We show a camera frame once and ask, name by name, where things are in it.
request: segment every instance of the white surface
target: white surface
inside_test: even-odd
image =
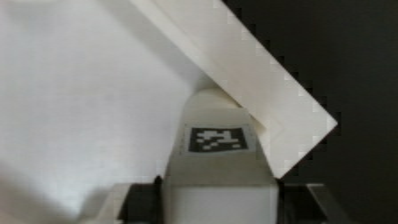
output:
[[[129,0],[264,127],[260,144],[282,177],[335,121],[219,0]]]
[[[164,224],[275,224],[276,183],[251,118],[232,104],[223,91],[203,90],[184,107],[163,184]],[[191,128],[241,128],[246,146],[191,152]]]
[[[163,172],[207,85],[127,1],[0,1],[0,211],[26,224],[76,223]]]

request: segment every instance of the black background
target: black background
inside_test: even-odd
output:
[[[227,0],[339,128],[283,177],[351,218],[398,223],[398,1]]]

